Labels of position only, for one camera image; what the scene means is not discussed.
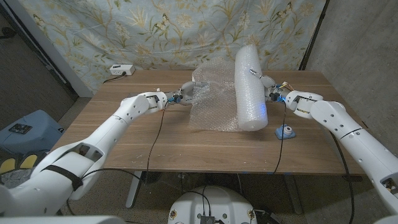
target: power strip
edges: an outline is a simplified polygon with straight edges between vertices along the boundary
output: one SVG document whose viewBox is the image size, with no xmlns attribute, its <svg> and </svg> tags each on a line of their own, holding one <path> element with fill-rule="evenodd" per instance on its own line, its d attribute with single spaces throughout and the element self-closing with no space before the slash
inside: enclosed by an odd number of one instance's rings
<svg viewBox="0 0 398 224">
<path fill-rule="evenodd" d="M 126 72 L 126 75 L 132 75 L 136 68 L 134 65 L 112 65 L 109 70 L 112 75 L 122 75 L 123 72 Z"/>
</svg>

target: foam roll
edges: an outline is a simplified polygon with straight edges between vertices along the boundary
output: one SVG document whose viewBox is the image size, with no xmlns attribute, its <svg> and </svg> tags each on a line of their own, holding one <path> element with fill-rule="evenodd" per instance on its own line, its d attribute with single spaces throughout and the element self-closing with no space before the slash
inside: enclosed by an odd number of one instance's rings
<svg viewBox="0 0 398 224">
<path fill-rule="evenodd" d="M 238 125 L 243 131 L 257 131 L 268 124 L 264 86 L 250 69 L 261 74 L 257 48 L 242 47 L 235 57 L 235 92 Z"/>
</svg>

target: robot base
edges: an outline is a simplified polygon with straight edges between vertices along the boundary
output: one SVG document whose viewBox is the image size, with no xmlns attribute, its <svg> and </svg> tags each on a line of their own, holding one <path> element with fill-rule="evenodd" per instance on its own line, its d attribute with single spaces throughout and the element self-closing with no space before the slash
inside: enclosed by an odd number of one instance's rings
<svg viewBox="0 0 398 224">
<path fill-rule="evenodd" d="M 202 198 L 204 187 L 193 189 L 193 192 L 183 194 L 174 202 L 169 213 L 168 224 L 188 223 L 238 223 L 257 224 L 253 206 L 240 194 L 219 186 L 207 186 L 204 196 L 210 203 L 210 209 L 205 198 Z"/>
</svg>

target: fabric backdrop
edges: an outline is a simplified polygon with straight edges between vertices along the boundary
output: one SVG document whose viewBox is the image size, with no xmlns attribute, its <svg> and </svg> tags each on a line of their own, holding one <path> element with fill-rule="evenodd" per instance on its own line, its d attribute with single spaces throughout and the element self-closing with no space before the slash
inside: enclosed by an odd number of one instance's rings
<svg viewBox="0 0 398 224">
<path fill-rule="evenodd" d="M 19 0 L 96 93 L 112 64 L 195 69 L 257 46 L 263 70 L 296 70 L 325 1 Z"/>
</svg>

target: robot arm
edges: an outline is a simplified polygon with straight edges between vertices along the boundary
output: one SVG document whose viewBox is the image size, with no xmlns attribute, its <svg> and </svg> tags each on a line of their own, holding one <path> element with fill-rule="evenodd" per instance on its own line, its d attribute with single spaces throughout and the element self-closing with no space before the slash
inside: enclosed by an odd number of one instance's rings
<svg viewBox="0 0 398 224">
<path fill-rule="evenodd" d="M 83 180 L 81 177 L 104 166 L 133 121 L 143 114 L 164 110 L 167 103 L 189 104 L 193 87 L 204 84 L 188 82 L 176 92 L 148 92 L 123 99 L 118 110 L 86 139 L 62 146 L 45 157 L 27 182 L 11 190 L 0 186 L 0 215 L 54 215 L 68 198 L 78 200 L 94 185 L 100 172 Z"/>
<path fill-rule="evenodd" d="M 314 119 L 333 133 L 365 171 L 387 209 L 398 214 L 398 158 L 363 129 L 341 103 L 275 84 L 265 88 L 267 101 L 284 101 L 297 116 Z"/>
</svg>

